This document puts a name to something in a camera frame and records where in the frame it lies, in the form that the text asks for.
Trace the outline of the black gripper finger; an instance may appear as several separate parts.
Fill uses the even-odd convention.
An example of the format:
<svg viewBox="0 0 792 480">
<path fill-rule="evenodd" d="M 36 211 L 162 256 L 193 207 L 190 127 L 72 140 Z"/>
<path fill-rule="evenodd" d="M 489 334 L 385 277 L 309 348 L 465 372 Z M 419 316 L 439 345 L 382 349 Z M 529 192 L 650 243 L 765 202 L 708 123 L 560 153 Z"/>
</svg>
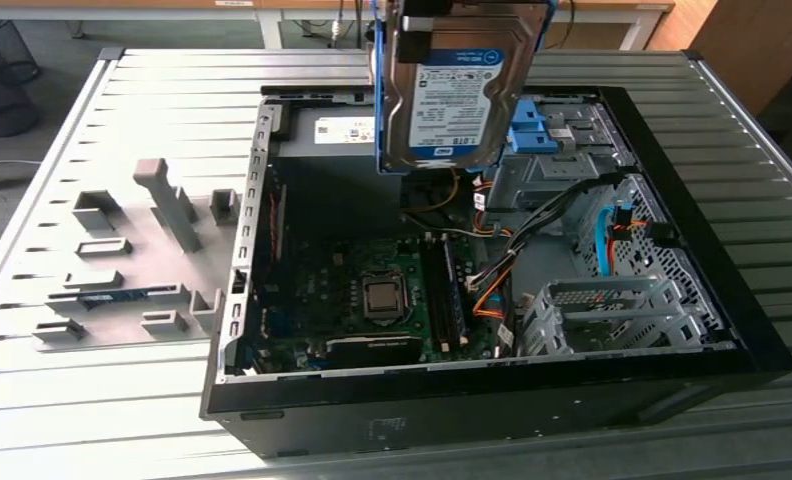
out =
<svg viewBox="0 0 792 480">
<path fill-rule="evenodd" d="M 394 52 L 398 63 L 423 63 L 427 60 L 434 23 L 445 17 L 446 14 L 398 15 L 394 36 Z"/>
</svg>

